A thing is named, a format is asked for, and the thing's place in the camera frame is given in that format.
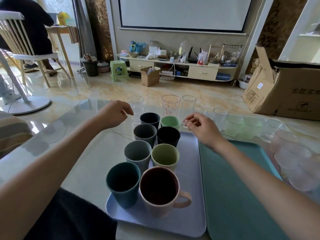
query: gray curtain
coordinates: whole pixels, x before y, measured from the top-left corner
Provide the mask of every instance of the gray curtain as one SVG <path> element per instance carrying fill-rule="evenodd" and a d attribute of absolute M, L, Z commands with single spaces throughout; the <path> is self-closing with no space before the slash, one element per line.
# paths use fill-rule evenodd
<path fill-rule="evenodd" d="M 72 0 L 74 19 L 79 33 L 79 55 L 97 56 L 85 0 Z"/>

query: person's left hand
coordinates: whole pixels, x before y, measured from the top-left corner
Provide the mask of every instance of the person's left hand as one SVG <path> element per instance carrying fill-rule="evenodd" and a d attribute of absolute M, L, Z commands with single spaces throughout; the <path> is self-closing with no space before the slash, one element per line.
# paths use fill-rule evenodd
<path fill-rule="evenodd" d="M 106 130 L 120 125 L 128 117 L 127 114 L 134 114 L 130 105 L 126 102 L 116 100 L 105 105 L 92 119 L 93 123 L 97 125 L 100 130 Z"/>

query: white sneaker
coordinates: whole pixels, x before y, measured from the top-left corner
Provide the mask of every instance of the white sneaker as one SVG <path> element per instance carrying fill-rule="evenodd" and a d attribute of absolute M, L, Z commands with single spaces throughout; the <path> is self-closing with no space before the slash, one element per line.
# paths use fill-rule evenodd
<path fill-rule="evenodd" d="M 3 102 L 4 104 L 10 104 L 14 100 L 20 99 L 21 95 L 20 94 L 15 94 L 13 91 L 8 92 L 5 96 L 3 96 Z"/>

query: blue plastic bag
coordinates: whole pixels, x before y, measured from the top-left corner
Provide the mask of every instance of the blue plastic bag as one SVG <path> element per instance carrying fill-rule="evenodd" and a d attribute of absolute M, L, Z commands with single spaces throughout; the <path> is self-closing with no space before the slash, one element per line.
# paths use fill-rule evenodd
<path fill-rule="evenodd" d="M 144 47 L 146 47 L 146 43 L 136 43 L 134 41 L 131 41 L 130 52 L 140 53 L 140 51 L 142 51 Z"/>

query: chair backrest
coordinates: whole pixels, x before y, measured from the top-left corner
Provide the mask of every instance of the chair backrest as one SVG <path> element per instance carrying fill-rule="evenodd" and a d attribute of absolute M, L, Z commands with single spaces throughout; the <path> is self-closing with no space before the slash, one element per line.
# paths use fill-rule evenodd
<path fill-rule="evenodd" d="M 0 11 L 0 35 L 14 54 L 35 55 L 20 12 Z"/>

